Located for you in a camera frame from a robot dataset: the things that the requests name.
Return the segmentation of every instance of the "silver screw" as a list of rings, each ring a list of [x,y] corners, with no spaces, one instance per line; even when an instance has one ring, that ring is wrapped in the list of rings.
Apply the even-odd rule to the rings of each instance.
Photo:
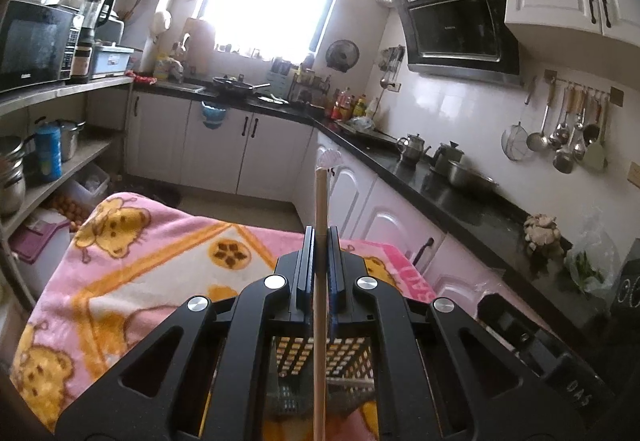
[[[187,303],[187,307],[191,311],[202,311],[203,309],[206,309],[208,305],[209,302],[203,296],[195,296]]]
[[[280,289],[287,283],[287,279],[282,275],[270,275],[264,279],[264,285],[269,289]]]
[[[456,305],[450,301],[448,298],[439,298],[436,302],[433,303],[433,307],[436,311],[440,311],[441,313],[451,313]]]
[[[378,281],[373,277],[360,277],[357,285],[362,289],[373,289],[378,286]]]

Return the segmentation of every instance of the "sink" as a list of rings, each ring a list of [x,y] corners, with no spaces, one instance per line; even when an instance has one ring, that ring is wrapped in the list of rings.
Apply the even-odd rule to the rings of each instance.
[[[162,87],[163,89],[182,91],[183,93],[201,93],[205,89],[204,86],[198,86],[196,84],[177,84],[175,82],[165,82],[163,80],[156,82],[154,85]]]

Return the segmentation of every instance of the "black countertop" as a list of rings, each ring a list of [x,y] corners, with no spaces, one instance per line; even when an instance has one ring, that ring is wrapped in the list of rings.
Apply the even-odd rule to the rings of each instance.
[[[561,264],[532,259],[526,254],[522,232],[525,211],[499,196],[486,202],[470,198],[432,172],[426,162],[418,163],[415,168],[407,167],[399,162],[397,151],[364,142],[343,131],[324,117],[322,111],[216,94],[207,82],[187,81],[208,89],[199,94],[139,84],[134,89],[208,101],[314,126],[372,169],[430,221],[460,241],[527,302],[563,341],[577,351],[598,343],[591,325],[602,315],[603,301],[579,293]]]

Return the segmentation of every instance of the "tile floor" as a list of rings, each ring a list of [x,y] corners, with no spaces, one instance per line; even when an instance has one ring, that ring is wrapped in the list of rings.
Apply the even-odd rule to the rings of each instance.
[[[178,210],[194,216],[211,217],[230,223],[304,232],[291,203],[265,201],[218,193],[184,193]]]

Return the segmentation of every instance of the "blue cylinder canister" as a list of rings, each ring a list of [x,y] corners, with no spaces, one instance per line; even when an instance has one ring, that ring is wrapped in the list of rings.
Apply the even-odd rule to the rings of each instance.
[[[39,126],[35,132],[36,153],[40,172],[47,182],[62,176],[60,128],[56,124]]]

